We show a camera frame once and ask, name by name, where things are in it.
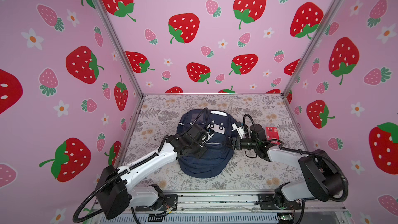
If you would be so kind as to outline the red stationery package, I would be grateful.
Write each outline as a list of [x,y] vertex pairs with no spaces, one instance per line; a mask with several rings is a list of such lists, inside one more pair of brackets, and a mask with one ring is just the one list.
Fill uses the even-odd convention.
[[265,131],[267,140],[271,140],[272,144],[280,144],[278,129],[276,127],[266,127]]

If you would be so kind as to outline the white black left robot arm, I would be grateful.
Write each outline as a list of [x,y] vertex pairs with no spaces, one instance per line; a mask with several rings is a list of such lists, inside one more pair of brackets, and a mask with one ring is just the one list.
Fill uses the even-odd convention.
[[157,211],[166,207],[165,195],[158,185],[138,188],[137,184],[157,169],[192,155],[201,158],[207,152],[206,142],[213,136],[211,127],[198,124],[187,130],[165,136],[160,147],[136,162],[115,168],[106,167],[97,182],[95,196],[107,219],[113,219],[132,207],[148,207]]

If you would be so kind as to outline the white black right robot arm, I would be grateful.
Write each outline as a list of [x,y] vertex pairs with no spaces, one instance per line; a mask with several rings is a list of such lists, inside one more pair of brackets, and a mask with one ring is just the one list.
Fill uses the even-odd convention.
[[284,142],[267,139],[260,125],[250,128],[242,123],[232,125],[238,136],[227,141],[235,150],[253,150],[258,158],[283,163],[300,169],[303,179],[285,183],[275,190],[277,205],[298,199],[317,199],[322,202],[343,202],[348,198],[348,179],[340,167],[324,150],[305,151],[285,147]]

